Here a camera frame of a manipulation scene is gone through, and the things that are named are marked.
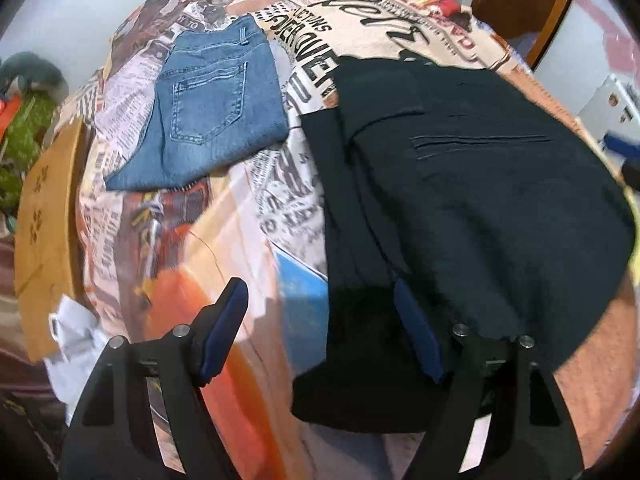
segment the metal bolt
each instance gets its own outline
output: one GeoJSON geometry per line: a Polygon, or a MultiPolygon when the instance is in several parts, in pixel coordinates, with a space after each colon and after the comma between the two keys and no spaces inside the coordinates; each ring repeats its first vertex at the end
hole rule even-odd
{"type": "Polygon", "coordinates": [[[124,345],[124,338],[121,335],[109,339],[109,346],[113,349],[120,348],[122,345],[124,345]]]}
{"type": "Polygon", "coordinates": [[[533,341],[533,338],[529,335],[521,335],[518,338],[518,343],[524,348],[533,348],[536,345],[536,342],[533,341]]]}
{"type": "Polygon", "coordinates": [[[190,330],[189,325],[180,324],[180,325],[174,326],[174,329],[171,330],[171,332],[176,337],[184,337],[189,333],[189,330],[190,330]]]}
{"type": "Polygon", "coordinates": [[[458,337],[466,337],[470,332],[471,330],[469,330],[469,327],[465,324],[458,323],[453,326],[453,333],[458,337]]]}

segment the jeans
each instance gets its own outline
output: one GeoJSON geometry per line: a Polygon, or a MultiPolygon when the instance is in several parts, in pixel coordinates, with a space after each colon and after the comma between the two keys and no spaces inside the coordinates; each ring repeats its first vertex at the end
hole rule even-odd
{"type": "Polygon", "coordinates": [[[249,15],[225,30],[181,33],[155,92],[138,147],[107,190],[185,186],[288,134],[273,56],[249,15]]]}

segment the black pants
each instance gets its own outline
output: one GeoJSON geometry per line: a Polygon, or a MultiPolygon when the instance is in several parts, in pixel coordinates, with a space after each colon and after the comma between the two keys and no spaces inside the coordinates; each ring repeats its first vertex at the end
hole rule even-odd
{"type": "Polygon", "coordinates": [[[424,361],[455,367],[459,322],[489,338],[530,335],[558,368],[633,248],[609,171],[489,70],[343,57],[332,76],[339,107],[302,119],[326,201],[326,361],[296,378],[294,415],[424,430],[447,389],[424,361]],[[400,278],[420,322],[396,309],[400,278]]]}

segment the bed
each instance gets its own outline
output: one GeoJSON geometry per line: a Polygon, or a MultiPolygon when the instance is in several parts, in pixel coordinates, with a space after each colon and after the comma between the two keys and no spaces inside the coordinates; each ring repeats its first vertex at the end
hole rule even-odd
{"type": "MultiPolygon", "coordinates": [[[[324,357],[328,317],[322,189],[299,117],[335,106],[330,72],[342,54],[495,70],[591,142],[517,54],[453,0],[148,0],[115,32],[105,66],[60,110],[57,128],[81,116],[90,133],[76,225],[84,290],[110,335],[156,338],[190,322],[229,278],[248,283],[249,311],[228,361],[203,389],[246,480],[399,479],[421,438],[345,433],[289,413],[292,378],[324,357]],[[270,39],[286,142],[183,189],[105,192],[104,176],[138,143],[177,35],[217,30],[247,12],[270,39]]],[[[556,372],[587,466],[629,406],[636,322],[627,277],[590,338],[556,372]]],[[[159,385],[149,391],[164,460],[180,470],[159,385]]]]}

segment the clothing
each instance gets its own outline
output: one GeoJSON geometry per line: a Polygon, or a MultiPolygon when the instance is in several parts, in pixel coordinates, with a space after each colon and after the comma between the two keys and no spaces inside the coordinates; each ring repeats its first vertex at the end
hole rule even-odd
{"type": "Polygon", "coordinates": [[[251,16],[181,33],[155,91],[138,148],[107,190],[185,186],[287,137],[273,56],[251,16]]]}
{"type": "Polygon", "coordinates": [[[558,368],[634,246],[600,159],[489,70],[341,57],[332,78],[339,107],[302,117],[325,192],[326,360],[295,379],[294,415],[424,431],[460,358],[456,323],[493,340],[529,335],[558,368]],[[394,300],[402,282],[414,298],[394,300]],[[437,339],[443,377],[416,324],[437,339]]]}

